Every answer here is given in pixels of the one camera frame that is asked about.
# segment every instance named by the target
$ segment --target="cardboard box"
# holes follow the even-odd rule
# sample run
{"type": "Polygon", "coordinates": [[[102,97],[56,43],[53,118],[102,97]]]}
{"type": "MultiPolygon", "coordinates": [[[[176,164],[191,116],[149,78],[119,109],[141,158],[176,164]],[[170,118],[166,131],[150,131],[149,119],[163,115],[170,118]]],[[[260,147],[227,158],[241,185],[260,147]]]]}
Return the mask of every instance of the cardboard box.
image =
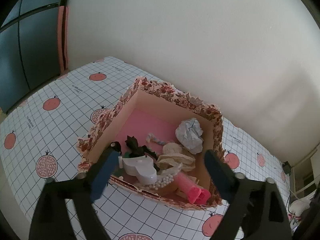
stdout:
{"type": "MultiPolygon", "coordinates": [[[[115,141],[126,121],[134,111],[141,111],[148,116],[153,116],[167,124],[167,127],[177,128],[181,121],[195,117],[203,130],[202,138],[203,151],[194,155],[196,168],[188,172],[188,175],[199,179],[199,185],[212,193],[209,199],[209,206],[221,204],[215,186],[204,166],[203,154],[208,149],[217,150],[218,156],[223,160],[224,150],[222,149],[222,115],[214,105],[204,104],[199,98],[190,96],[189,93],[177,92],[169,83],[148,81],[147,78],[137,78],[134,84],[121,96],[113,110],[106,110],[99,117],[87,138],[79,138],[77,148],[83,158],[78,165],[79,172],[86,172],[90,166],[97,162],[103,149],[112,141],[115,141]]],[[[156,127],[140,127],[140,133],[152,132],[156,127]]],[[[162,197],[151,192],[140,190],[129,182],[122,181],[115,176],[110,178],[110,183],[144,197],[159,201],[171,206],[183,209],[204,209],[208,206],[200,206],[188,203],[178,196],[162,197]]]]}

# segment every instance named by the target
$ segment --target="pink plastic toy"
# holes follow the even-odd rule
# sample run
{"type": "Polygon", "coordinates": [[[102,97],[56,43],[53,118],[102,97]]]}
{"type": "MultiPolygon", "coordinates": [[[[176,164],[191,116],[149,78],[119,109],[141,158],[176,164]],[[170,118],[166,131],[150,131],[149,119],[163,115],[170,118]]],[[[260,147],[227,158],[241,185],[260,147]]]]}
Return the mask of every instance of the pink plastic toy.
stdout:
{"type": "Polygon", "coordinates": [[[199,188],[197,184],[182,172],[179,172],[173,178],[179,189],[187,195],[191,204],[205,205],[207,203],[207,200],[211,196],[208,190],[199,188]]]}

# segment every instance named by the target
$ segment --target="white wall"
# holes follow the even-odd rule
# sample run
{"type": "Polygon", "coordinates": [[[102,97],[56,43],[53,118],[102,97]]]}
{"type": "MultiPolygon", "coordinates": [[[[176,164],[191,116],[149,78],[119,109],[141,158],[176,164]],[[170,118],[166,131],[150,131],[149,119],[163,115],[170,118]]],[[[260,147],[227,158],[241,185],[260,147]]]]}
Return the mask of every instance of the white wall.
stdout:
{"type": "Polygon", "coordinates": [[[69,0],[70,68],[114,56],[217,104],[291,164],[320,140],[320,30],[300,0],[69,0]]]}
{"type": "Polygon", "coordinates": [[[21,240],[29,239],[30,222],[19,207],[4,173],[0,160],[0,210],[21,240]]]}

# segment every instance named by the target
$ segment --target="electrical cable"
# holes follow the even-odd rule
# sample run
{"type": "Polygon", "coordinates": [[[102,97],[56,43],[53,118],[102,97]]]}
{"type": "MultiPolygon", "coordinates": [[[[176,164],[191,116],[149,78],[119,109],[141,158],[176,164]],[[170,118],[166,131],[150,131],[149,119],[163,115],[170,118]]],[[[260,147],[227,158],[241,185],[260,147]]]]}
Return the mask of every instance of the electrical cable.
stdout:
{"type": "MultiPolygon", "coordinates": [[[[288,197],[287,203],[285,204],[285,210],[287,210],[287,204],[288,204],[289,199],[290,199],[290,195],[289,195],[289,197],[288,197]]],[[[292,215],[295,215],[295,214],[293,214],[292,212],[290,212],[289,206],[288,206],[288,212],[289,212],[290,214],[292,214],[292,215]]]]}
{"type": "MultiPolygon", "coordinates": [[[[283,170],[283,168],[282,168],[282,163],[281,163],[279,160],[278,160],[278,162],[280,163],[281,169],[282,169],[282,171],[283,171],[283,173],[284,173],[284,170],[283,170]]],[[[309,204],[309,203],[310,203],[310,202],[306,202],[306,201],[302,200],[301,198],[299,198],[299,197],[290,189],[290,186],[288,185],[288,183],[287,183],[287,181],[286,181],[285,179],[284,179],[284,182],[285,182],[287,188],[290,190],[290,192],[291,192],[298,200],[300,200],[301,202],[304,202],[304,203],[306,203],[306,204],[309,204]]]]}

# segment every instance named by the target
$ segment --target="dark blue cabinet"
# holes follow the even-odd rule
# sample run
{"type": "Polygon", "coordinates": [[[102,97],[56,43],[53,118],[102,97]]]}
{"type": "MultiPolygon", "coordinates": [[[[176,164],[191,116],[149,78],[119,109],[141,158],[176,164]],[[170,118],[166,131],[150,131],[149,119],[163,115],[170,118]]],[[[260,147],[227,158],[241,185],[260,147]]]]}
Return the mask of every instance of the dark blue cabinet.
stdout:
{"type": "Polygon", "coordinates": [[[57,39],[58,7],[20,21],[20,49],[30,89],[60,74],[57,39]]]}
{"type": "Polygon", "coordinates": [[[19,55],[18,23],[0,33],[0,106],[8,111],[29,92],[19,55]]]}
{"type": "Polygon", "coordinates": [[[18,0],[18,2],[15,4],[15,6],[12,8],[10,13],[8,14],[7,18],[4,20],[2,26],[6,25],[8,22],[11,20],[17,18],[19,16],[19,9],[20,9],[20,4],[22,0],[18,0]]]}

